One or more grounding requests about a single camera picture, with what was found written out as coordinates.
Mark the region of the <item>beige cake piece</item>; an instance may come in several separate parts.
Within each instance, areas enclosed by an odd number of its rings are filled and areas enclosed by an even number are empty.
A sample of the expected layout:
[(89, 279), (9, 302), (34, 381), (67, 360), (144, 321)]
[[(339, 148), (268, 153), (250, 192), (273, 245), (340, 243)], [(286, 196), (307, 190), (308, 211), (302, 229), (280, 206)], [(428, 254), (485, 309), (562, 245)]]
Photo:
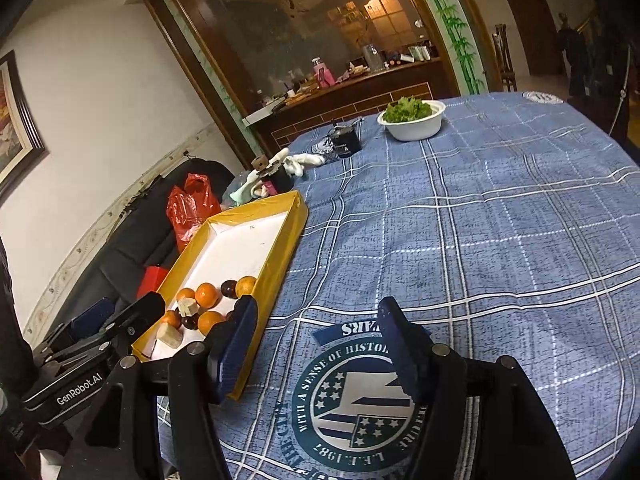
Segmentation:
[(192, 318), (200, 313), (200, 306), (194, 298), (183, 297), (177, 301), (178, 310), (183, 318)]

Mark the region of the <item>mop with round base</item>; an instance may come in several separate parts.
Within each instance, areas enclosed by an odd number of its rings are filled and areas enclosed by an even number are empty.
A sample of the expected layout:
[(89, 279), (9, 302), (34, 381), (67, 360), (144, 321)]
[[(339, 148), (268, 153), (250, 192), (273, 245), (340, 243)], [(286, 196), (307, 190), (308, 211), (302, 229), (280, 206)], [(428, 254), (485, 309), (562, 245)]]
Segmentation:
[(616, 96), (614, 100), (614, 115), (611, 127), (608, 129), (608, 134), (617, 141), (624, 140), (627, 135), (629, 119), (628, 79), (630, 66), (631, 47), (629, 44), (626, 44), (625, 53), (620, 56), (613, 67)]

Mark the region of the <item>yellow cardboard box tray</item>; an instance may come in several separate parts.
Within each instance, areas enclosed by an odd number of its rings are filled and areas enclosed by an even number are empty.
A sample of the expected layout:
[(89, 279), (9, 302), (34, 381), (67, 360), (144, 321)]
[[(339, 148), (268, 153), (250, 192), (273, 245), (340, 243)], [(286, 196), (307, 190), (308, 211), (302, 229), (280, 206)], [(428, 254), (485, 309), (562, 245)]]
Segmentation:
[(177, 307), (176, 295), (185, 287), (209, 282), (220, 290), (227, 280), (256, 278), (252, 297), (257, 302), (257, 325), (235, 387), (228, 395), (238, 400), (250, 378), (262, 334), (279, 296), (285, 272), (308, 218), (302, 194), (291, 191), (255, 200), (204, 222), (186, 245), (157, 289), (167, 309)]

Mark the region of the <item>black sofa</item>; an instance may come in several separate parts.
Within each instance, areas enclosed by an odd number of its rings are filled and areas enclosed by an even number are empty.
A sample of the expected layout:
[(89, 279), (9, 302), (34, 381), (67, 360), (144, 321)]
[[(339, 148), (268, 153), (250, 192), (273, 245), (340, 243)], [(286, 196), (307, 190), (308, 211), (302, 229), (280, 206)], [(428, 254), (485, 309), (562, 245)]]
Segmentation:
[(190, 158), (167, 176), (156, 177), (126, 208), (122, 221), (81, 273), (52, 328), (84, 313), (103, 298), (110, 300), (117, 312), (124, 310), (137, 299), (149, 266), (172, 267), (178, 249), (166, 205), (170, 191), (181, 188), (189, 174), (205, 174), (217, 200), (234, 179), (220, 162), (201, 158)]

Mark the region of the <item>white plush toy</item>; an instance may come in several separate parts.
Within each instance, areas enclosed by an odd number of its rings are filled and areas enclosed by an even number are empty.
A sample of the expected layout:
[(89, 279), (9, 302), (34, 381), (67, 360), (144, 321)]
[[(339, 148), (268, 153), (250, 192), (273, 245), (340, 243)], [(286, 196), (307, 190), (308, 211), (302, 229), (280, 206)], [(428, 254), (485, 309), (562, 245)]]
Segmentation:
[(252, 161), (253, 169), (232, 186), (228, 193), (232, 205), (240, 206), (278, 194), (291, 191), (294, 180), (303, 177), (308, 167), (320, 167), (326, 163), (322, 155), (300, 153), (291, 154), (288, 148), (277, 152), (272, 159), (265, 155)]

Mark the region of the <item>wooden sideboard cabinet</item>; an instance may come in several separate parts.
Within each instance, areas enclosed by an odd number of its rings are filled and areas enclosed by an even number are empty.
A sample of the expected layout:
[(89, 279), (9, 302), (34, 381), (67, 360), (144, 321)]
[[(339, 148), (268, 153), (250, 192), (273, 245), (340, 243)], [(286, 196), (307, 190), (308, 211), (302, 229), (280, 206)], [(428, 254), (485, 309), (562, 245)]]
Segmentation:
[(454, 76), (444, 62), (435, 58), (320, 90), (256, 122), (252, 130), (262, 147), (273, 153), (313, 128), (382, 112), (403, 96), (448, 99), (459, 94)]

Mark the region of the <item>dark wooden chair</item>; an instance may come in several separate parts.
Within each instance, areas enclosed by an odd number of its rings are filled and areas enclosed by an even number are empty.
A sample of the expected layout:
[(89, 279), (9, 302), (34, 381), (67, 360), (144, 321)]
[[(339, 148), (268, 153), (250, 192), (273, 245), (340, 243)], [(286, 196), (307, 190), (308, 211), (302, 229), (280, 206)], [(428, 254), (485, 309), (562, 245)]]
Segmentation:
[(506, 24), (497, 24), (495, 26), (495, 31), (492, 33), (492, 41), (494, 42), (495, 56), (503, 88), (506, 91), (518, 90), (508, 38), (506, 38)]

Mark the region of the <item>pink bottle on cabinet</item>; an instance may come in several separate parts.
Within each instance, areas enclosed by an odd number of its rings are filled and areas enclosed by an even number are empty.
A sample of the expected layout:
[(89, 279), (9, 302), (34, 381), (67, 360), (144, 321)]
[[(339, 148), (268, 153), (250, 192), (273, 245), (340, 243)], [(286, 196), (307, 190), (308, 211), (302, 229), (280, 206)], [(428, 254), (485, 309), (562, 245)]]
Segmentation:
[(335, 84), (335, 79), (329, 67), (322, 61), (321, 58), (313, 58), (311, 60), (312, 67), (314, 68), (314, 76), (317, 79), (320, 88), (331, 88)]

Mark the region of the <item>red plastic bag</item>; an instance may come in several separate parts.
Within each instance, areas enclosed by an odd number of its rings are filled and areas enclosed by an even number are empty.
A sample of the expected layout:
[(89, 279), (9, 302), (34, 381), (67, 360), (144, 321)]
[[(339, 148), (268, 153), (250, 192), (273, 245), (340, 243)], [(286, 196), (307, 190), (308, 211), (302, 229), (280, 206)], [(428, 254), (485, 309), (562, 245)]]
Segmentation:
[(205, 174), (188, 174), (182, 188), (169, 192), (166, 216), (174, 229), (178, 252), (183, 252), (201, 225), (221, 212), (220, 203)]

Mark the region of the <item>dark purple plum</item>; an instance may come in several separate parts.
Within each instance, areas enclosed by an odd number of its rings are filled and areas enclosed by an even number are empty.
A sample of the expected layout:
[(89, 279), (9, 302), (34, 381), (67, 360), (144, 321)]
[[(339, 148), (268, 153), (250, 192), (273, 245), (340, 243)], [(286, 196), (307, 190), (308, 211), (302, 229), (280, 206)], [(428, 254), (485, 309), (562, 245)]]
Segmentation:
[(227, 280), (220, 284), (220, 292), (222, 296), (225, 296), (230, 299), (238, 298), (238, 294), (236, 293), (236, 281), (235, 280)]
[(198, 328), (198, 318), (200, 316), (195, 313), (194, 315), (184, 316), (182, 318), (182, 326), (187, 330), (196, 330)]

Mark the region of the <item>orange fruit in box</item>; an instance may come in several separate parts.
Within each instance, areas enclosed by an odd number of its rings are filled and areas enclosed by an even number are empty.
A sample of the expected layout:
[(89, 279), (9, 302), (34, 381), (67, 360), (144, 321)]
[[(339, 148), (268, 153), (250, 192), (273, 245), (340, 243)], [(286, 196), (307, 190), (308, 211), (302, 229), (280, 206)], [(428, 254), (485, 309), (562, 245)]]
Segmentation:
[(177, 301), (181, 301), (183, 299), (194, 299), (194, 298), (195, 298), (195, 292), (192, 288), (189, 288), (189, 287), (180, 289), (176, 295)]

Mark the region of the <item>framed wall picture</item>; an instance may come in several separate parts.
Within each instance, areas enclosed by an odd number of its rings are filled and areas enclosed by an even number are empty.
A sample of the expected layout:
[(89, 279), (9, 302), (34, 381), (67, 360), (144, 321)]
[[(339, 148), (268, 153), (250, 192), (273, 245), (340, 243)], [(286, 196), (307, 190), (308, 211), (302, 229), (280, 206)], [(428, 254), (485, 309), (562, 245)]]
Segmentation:
[(1, 58), (1, 203), (47, 154), (11, 50)]

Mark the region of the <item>small orange tangerine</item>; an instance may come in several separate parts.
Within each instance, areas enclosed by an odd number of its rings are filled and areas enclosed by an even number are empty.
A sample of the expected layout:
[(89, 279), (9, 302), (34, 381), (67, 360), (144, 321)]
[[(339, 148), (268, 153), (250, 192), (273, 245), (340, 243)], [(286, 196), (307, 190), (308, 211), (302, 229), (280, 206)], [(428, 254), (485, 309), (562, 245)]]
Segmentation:
[(220, 292), (215, 285), (205, 282), (195, 289), (194, 299), (201, 309), (209, 310), (218, 304)]

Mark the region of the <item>black small device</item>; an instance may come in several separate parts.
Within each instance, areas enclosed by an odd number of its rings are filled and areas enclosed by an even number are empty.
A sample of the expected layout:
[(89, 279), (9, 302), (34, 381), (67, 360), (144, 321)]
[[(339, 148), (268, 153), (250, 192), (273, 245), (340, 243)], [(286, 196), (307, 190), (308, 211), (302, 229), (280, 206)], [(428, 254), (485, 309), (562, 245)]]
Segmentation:
[(356, 124), (336, 124), (329, 133), (333, 153), (338, 158), (349, 158), (362, 150)]

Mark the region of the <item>large orange fruit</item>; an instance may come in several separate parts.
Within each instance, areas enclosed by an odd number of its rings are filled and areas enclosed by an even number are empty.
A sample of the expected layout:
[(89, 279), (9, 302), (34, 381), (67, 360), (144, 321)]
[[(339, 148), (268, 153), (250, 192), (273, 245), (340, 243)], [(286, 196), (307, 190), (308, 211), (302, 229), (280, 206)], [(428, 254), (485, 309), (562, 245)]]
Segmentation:
[(252, 296), (256, 285), (256, 278), (251, 275), (243, 276), (235, 283), (235, 295), (238, 298), (242, 296)]

